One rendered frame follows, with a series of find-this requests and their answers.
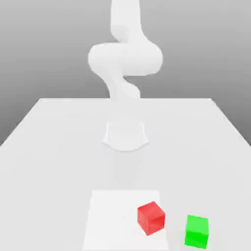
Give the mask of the small green cube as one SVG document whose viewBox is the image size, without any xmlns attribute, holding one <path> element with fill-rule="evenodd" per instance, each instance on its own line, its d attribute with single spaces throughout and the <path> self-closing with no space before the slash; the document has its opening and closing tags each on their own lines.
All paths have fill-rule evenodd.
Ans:
<svg viewBox="0 0 251 251">
<path fill-rule="evenodd" d="M 208 219 L 205 217 L 187 216 L 184 244 L 191 247 L 206 249 L 209 237 Z"/>
</svg>

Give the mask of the small red cube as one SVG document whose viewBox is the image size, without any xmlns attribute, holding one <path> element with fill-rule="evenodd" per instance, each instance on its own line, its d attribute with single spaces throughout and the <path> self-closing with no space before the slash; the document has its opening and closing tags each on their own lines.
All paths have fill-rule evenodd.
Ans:
<svg viewBox="0 0 251 251">
<path fill-rule="evenodd" d="M 165 212 L 155 202 L 151 201 L 137 208 L 137 223 L 149 236 L 165 227 Z"/>
</svg>

